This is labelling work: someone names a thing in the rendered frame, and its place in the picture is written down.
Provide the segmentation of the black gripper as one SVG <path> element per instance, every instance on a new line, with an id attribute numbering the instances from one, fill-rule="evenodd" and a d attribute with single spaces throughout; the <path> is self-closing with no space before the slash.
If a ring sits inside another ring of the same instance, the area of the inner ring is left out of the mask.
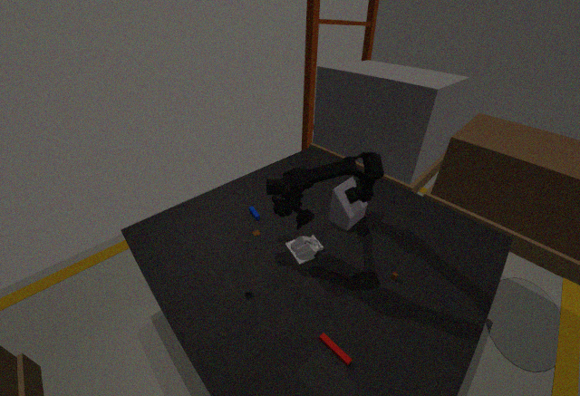
<path id="1" fill-rule="evenodd" d="M 314 220 L 314 214 L 311 211 L 309 211 L 308 209 L 302 210 L 300 208 L 303 205 L 303 203 L 301 202 L 301 198 L 304 196 L 303 194 L 301 194 L 298 197 L 291 197 L 288 194 L 273 195 L 272 201 L 274 202 L 274 204 L 282 197 L 282 195 L 285 195 L 286 199 L 288 200 L 291 199 L 291 202 L 294 203 L 294 208 L 292 208 L 292 210 L 298 214 L 296 216 L 297 230 L 300 229 L 301 226 L 304 226 L 307 223 Z"/>

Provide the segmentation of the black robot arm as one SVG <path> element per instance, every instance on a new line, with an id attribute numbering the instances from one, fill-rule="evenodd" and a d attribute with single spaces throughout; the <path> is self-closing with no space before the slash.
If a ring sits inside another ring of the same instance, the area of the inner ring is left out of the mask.
<path id="1" fill-rule="evenodd" d="M 364 172 L 356 169 L 355 160 L 358 158 L 363 160 Z M 356 157 L 346 157 L 314 169 L 291 169 L 283 173 L 282 179 L 267 179 L 266 193 L 267 195 L 288 194 L 291 197 L 298 197 L 302 191 L 312 187 L 316 182 L 343 175 L 354 175 L 358 178 L 355 188 L 345 190 L 350 204 L 357 200 L 362 203 L 372 200 L 374 196 L 372 187 L 375 180 L 384 175 L 380 154 L 364 151 Z M 285 195 L 282 195 L 273 205 L 274 212 L 280 217 L 289 217 L 293 212 L 292 208 L 294 208 L 294 203 L 291 199 L 286 199 Z"/>

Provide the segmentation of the dark red flat bar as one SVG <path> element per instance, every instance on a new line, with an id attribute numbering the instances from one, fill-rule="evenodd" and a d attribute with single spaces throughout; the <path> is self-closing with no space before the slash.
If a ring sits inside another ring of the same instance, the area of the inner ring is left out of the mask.
<path id="1" fill-rule="evenodd" d="M 344 362 L 346 364 L 346 366 L 348 366 L 349 363 L 352 361 L 352 359 L 337 344 L 335 344 L 326 334 L 322 333 L 319 336 L 319 340 L 322 341 L 324 343 L 324 345 L 329 348 L 330 351 L 332 351 L 335 355 L 337 355 L 338 359 L 340 359 L 342 362 Z"/>

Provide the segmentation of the blue rectangular block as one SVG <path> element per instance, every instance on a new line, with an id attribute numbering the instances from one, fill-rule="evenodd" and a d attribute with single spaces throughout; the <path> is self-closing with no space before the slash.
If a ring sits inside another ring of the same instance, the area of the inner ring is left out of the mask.
<path id="1" fill-rule="evenodd" d="M 258 213 L 256 212 L 256 210 L 254 209 L 254 207 L 249 207 L 248 208 L 249 212 L 251 213 L 251 215 L 253 216 L 253 218 L 257 221 L 258 219 L 260 219 L 260 216 L 258 215 Z"/>

